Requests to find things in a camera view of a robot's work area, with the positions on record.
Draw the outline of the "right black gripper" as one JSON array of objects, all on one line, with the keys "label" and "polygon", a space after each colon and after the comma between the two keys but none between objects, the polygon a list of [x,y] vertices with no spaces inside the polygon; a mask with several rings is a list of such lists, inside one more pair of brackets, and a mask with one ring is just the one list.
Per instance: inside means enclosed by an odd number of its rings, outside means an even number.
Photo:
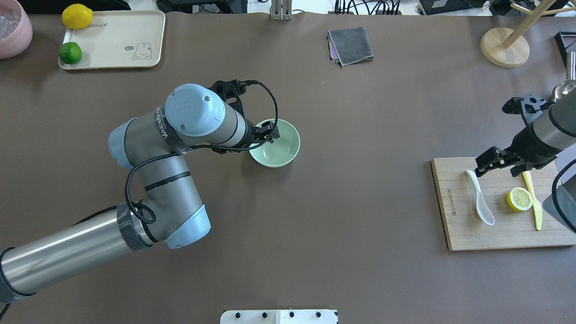
[{"label": "right black gripper", "polygon": [[541,169],[556,158],[559,150],[545,144],[534,129],[525,128],[518,133],[505,150],[491,147],[475,158],[475,175],[482,177],[495,169],[512,166],[510,173],[517,177],[525,171]]}]

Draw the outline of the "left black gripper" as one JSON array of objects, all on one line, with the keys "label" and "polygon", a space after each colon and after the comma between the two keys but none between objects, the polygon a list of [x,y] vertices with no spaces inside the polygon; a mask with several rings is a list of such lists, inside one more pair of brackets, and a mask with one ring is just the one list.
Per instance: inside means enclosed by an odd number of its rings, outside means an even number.
[{"label": "left black gripper", "polygon": [[260,126],[255,126],[251,121],[246,120],[246,132],[243,136],[243,149],[251,147],[251,145],[264,145],[267,142],[274,143],[276,135],[279,135],[279,127],[276,124],[271,124],[270,121],[265,121]]}]

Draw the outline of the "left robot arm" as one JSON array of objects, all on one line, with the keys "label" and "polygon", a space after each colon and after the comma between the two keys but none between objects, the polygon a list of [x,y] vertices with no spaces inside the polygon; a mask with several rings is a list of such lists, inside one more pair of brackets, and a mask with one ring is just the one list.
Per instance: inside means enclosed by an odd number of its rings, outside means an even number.
[{"label": "left robot arm", "polygon": [[158,242],[183,248],[203,238],[211,224],[184,155],[257,149],[279,138],[278,117],[254,126],[240,96],[257,80],[218,81],[209,88],[183,84],[153,112],[114,129],[110,154],[129,170],[124,202],[22,247],[1,253],[1,303],[25,300],[39,290],[140,252]]}]

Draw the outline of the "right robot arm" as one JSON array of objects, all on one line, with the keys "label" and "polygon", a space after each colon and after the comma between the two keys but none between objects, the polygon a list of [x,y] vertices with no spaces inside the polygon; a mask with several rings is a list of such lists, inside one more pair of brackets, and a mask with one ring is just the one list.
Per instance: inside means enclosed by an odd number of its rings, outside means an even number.
[{"label": "right robot arm", "polygon": [[[475,159],[477,177],[494,170],[511,167],[512,177],[522,172],[541,169],[557,158],[576,140],[576,95],[572,90],[556,101],[526,95],[506,101],[502,111],[522,117],[525,127],[506,149],[492,146]],[[570,162],[554,178],[551,195],[544,201],[545,211],[560,224],[575,232],[575,178],[559,184],[562,175],[575,162]]]}]

